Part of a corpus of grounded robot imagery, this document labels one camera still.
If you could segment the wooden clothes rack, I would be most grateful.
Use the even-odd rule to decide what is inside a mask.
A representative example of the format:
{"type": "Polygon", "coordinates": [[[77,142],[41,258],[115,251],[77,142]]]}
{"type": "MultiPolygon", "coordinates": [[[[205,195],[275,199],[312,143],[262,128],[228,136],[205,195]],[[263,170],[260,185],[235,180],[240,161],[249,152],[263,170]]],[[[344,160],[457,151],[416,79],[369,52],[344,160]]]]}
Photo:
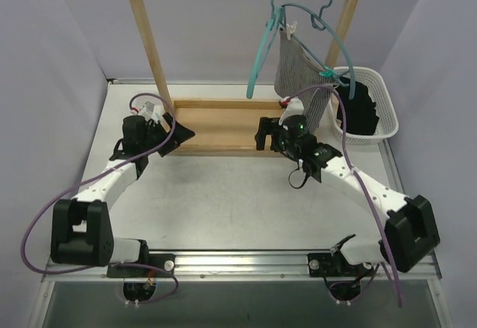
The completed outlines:
{"type": "MultiPolygon", "coordinates": [[[[342,1],[338,40],[358,4],[342,1]]],[[[251,69],[265,6],[259,0],[130,0],[130,6],[159,93],[196,133],[182,154],[256,155],[259,117],[281,109],[236,89],[251,69]]]]}

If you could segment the black underwear beige waistband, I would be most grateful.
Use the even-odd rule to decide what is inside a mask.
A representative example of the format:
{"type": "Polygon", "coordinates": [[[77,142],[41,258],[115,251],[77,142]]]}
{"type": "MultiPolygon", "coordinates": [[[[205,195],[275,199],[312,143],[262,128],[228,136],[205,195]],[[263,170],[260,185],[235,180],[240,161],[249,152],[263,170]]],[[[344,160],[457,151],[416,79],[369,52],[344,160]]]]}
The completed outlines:
{"type": "Polygon", "coordinates": [[[379,122],[376,114],[376,102],[369,96],[368,87],[356,81],[356,90],[353,99],[349,99],[349,86],[336,88],[343,101],[346,113],[347,133],[372,136],[379,122]]]}

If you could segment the teal hanger with black underwear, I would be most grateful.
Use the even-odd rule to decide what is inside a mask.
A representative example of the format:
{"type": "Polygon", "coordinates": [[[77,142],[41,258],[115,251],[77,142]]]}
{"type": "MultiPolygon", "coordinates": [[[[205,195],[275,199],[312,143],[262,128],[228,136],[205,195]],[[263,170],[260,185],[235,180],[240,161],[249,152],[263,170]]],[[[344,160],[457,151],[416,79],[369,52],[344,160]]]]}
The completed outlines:
{"type": "Polygon", "coordinates": [[[271,46],[274,43],[275,37],[279,30],[282,21],[282,8],[275,6],[275,0],[270,0],[271,14],[266,22],[265,32],[262,35],[261,42],[256,52],[253,68],[250,73],[250,77],[247,83],[246,98],[252,99],[256,82],[259,78],[262,67],[264,66],[271,46]]]}

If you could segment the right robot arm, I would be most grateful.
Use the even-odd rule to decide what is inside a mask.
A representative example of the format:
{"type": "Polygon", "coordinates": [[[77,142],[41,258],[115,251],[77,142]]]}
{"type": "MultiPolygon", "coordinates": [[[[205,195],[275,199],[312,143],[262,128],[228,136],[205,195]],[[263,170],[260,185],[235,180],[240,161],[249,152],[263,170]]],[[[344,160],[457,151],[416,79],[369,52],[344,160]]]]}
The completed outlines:
{"type": "Polygon", "coordinates": [[[268,137],[271,150],[295,162],[306,179],[337,189],[375,219],[377,242],[351,233],[334,246],[330,265],[335,273],[347,275],[357,265],[382,261],[406,273],[440,244],[428,199],[396,192],[348,163],[343,151],[309,132],[303,115],[285,120],[262,117],[255,135],[257,150],[264,150],[268,137]]]}

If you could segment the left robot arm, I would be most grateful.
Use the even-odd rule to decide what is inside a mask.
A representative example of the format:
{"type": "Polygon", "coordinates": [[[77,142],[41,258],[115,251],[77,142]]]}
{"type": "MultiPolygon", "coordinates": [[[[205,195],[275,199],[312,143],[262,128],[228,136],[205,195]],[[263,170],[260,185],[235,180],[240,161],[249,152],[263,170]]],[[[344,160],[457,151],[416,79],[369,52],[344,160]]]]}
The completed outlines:
{"type": "Polygon", "coordinates": [[[195,136],[166,113],[161,120],[131,115],[122,122],[107,166],[93,183],[71,199],[53,206],[51,259],[58,264],[101,267],[124,263],[135,277],[148,273],[151,258],[145,241],[113,235],[109,211],[128,186],[137,181],[149,163],[149,156],[170,154],[195,136]]]}

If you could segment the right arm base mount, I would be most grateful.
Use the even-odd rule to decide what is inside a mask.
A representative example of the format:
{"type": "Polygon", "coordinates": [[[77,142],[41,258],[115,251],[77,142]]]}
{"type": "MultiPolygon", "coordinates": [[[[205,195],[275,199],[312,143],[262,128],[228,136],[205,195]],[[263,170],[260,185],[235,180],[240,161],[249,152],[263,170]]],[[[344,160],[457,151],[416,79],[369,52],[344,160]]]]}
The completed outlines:
{"type": "Polygon", "coordinates": [[[341,253],[314,252],[307,254],[308,270],[310,277],[336,278],[365,277],[374,269],[369,263],[351,265],[341,253]]]}

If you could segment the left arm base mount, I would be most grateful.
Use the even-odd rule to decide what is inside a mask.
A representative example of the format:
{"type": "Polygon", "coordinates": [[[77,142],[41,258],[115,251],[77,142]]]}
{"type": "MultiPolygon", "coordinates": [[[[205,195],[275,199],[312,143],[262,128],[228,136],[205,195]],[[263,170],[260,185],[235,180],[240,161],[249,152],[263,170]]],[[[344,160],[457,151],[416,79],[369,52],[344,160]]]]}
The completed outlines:
{"type": "Polygon", "coordinates": [[[108,278],[167,278],[174,273],[176,256],[172,253],[150,253],[137,262],[111,265],[107,269],[108,278]]]}

